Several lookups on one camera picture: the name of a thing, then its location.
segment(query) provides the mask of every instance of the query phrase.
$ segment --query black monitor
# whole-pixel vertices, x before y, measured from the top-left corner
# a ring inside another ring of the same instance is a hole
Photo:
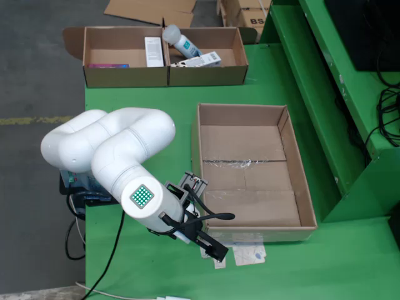
[[[359,71],[400,71],[399,0],[325,0],[344,46]]]

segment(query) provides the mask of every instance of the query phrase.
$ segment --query small white box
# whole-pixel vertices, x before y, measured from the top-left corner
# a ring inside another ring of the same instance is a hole
[[[187,59],[185,61],[179,61],[176,64],[171,64],[171,67],[182,67],[182,68],[211,68],[219,67],[221,65],[221,58],[217,52],[210,52],[203,54],[198,57]]]
[[[146,61],[149,68],[163,67],[163,48],[160,37],[145,37]]]

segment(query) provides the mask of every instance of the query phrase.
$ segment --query green table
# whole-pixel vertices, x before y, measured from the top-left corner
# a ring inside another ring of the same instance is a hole
[[[136,106],[170,114],[175,140],[144,165],[161,182],[178,182],[191,169],[191,123],[198,102],[287,104],[320,220],[339,191],[283,47],[260,44],[246,46],[246,52],[250,67],[243,86],[86,89],[86,109]],[[88,286],[106,265],[120,217],[119,206],[87,208]],[[383,217],[320,224],[310,240],[266,244],[266,252],[266,263],[237,267],[229,251],[227,268],[215,270],[197,246],[149,234],[127,217],[114,260],[97,289],[126,297],[192,300],[376,300],[400,295],[400,252]]]

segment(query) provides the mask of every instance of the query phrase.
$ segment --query yellow floor marking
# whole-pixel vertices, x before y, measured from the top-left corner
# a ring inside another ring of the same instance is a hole
[[[5,119],[0,118],[0,126],[3,125],[29,125],[34,123],[44,124],[56,124],[65,123],[71,120],[73,116],[63,117],[7,117]]]

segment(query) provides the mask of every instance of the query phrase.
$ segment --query green led light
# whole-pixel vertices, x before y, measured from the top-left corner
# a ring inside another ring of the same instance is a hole
[[[132,201],[139,209],[143,209],[153,197],[154,194],[143,184],[131,195]]]

